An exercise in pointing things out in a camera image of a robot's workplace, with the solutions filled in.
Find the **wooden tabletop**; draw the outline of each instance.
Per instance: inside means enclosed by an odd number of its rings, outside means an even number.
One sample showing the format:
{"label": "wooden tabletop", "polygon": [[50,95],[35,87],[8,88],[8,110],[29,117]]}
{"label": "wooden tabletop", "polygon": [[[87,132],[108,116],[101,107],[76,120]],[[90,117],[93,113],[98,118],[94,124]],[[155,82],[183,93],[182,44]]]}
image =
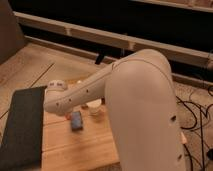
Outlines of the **wooden tabletop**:
{"label": "wooden tabletop", "polygon": [[65,117],[44,112],[42,171],[83,171],[119,162],[106,107],[98,116],[80,110],[84,129],[71,131]]}

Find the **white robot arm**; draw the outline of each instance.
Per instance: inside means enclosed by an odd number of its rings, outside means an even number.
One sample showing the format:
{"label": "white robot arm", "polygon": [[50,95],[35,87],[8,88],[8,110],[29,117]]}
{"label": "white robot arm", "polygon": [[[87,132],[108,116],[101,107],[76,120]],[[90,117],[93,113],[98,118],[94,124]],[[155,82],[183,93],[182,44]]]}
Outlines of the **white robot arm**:
{"label": "white robot arm", "polygon": [[44,109],[65,115],[105,98],[123,171],[185,171],[171,69],[154,50],[118,60],[80,84],[50,82]]}

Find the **small cup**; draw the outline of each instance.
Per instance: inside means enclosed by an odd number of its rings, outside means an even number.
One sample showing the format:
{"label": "small cup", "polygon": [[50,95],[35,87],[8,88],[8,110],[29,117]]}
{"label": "small cup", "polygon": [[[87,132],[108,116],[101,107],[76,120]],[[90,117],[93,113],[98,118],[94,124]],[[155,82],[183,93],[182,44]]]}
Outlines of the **small cup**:
{"label": "small cup", "polygon": [[102,103],[101,99],[94,100],[94,101],[87,103],[87,106],[89,108],[89,112],[90,112],[91,115],[98,115],[99,114],[101,103]]}

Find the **wooden floor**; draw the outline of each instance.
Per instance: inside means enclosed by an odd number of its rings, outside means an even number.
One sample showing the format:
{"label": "wooden floor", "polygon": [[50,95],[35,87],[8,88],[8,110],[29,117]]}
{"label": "wooden floor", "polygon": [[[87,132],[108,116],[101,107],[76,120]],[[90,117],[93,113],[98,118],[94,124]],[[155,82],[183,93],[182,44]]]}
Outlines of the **wooden floor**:
{"label": "wooden floor", "polygon": [[[11,97],[15,90],[46,85],[52,79],[70,80],[86,77],[97,72],[105,65],[95,65],[92,60],[29,43],[24,49],[0,66],[0,116],[5,114],[0,120],[1,134],[4,132]],[[208,95],[206,90],[176,82],[174,85],[176,95],[183,100],[188,100],[193,92],[191,96],[193,101],[204,106],[213,103],[213,98]],[[193,122],[190,114],[182,105],[178,105],[178,114],[182,126],[190,125]],[[191,153],[201,161],[199,136],[189,131],[185,131],[185,134]],[[204,136],[206,143],[213,148],[213,122],[204,129]],[[199,165],[196,162],[194,163],[195,170],[199,170]],[[207,167],[208,171],[213,170],[213,162],[210,162]],[[119,171],[120,167],[115,165],[99,170]]]}

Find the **dark gray towel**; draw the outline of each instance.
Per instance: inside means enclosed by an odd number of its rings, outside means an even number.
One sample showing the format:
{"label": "dark gray towel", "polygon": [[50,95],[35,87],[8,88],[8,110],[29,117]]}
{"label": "dark gray towel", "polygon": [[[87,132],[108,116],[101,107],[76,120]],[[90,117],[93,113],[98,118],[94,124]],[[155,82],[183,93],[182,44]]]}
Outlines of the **dark gray towel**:
{"label": "dark gray towel", "polygon": [[13,94],[0,148],[0,171],[41,163],[44,89]]}

